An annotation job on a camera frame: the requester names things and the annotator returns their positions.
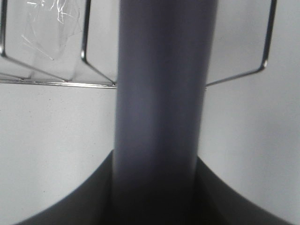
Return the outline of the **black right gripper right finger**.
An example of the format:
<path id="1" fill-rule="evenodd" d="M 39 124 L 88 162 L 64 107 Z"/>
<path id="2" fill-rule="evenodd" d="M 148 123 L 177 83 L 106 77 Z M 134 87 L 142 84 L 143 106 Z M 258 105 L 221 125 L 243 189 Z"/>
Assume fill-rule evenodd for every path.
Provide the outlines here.
<path id="1" fill-rule="evenodd" d="M 252 203 L 197 159 L 193 196 L 194 225 L 290 225 Z"/>

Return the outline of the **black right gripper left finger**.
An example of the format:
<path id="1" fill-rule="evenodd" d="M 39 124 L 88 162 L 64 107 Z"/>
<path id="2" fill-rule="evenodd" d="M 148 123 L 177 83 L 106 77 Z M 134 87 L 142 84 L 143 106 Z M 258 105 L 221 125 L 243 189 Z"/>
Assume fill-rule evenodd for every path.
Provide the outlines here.
<path id="1" fill-rule="evenodd" d="M 79 187 L 19 225 L 99 225 L 111 195 L 113 151 Z"/>

